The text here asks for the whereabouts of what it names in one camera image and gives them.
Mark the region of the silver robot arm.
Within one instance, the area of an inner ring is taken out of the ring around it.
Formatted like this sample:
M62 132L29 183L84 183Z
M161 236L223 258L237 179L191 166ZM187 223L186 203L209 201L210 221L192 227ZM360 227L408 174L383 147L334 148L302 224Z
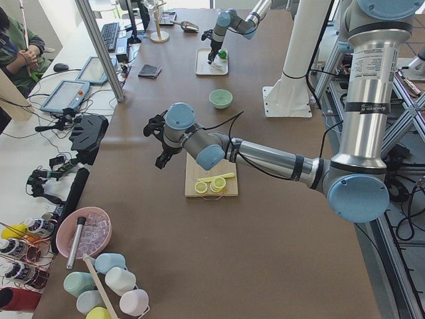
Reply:
M214 62L222 48L227 30L231 29L232 32L242 35L246 39L251 39L271 6L272 1L258 1L245 19L240 17L234 8L221 11L218 14L214 28L205 31L201 36L202 41L206 39L211 41L211 51L207 62L209 64Z
M177 102L151 119L162 144L156 166L164 168L185 150L205 170L220 161L241 162L266 175L299 181L326 197L331 209L352 223L380 217L390 202L382 159L385 125L399 49L412 32L420 1L352 1L340 32L353 48L353 60L339 149L330 159L306 158L214 132L195 121L195 111Z

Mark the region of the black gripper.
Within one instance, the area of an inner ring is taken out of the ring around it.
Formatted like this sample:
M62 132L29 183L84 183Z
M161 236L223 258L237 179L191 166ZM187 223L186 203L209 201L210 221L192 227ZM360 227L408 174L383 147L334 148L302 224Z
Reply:
M165 132L160 133L161 145L163 148L162 154L157 157L155 166L159 169L163 169L172 156L179 154L182 151L180 143L171 141Z
M216 56L217 56L219 50L222 48L222 44L223 44L223 37L219 37L219 38L212 37L211 38L211 52L210 52L210 55L208 56L208 63L209 64L216 62Z

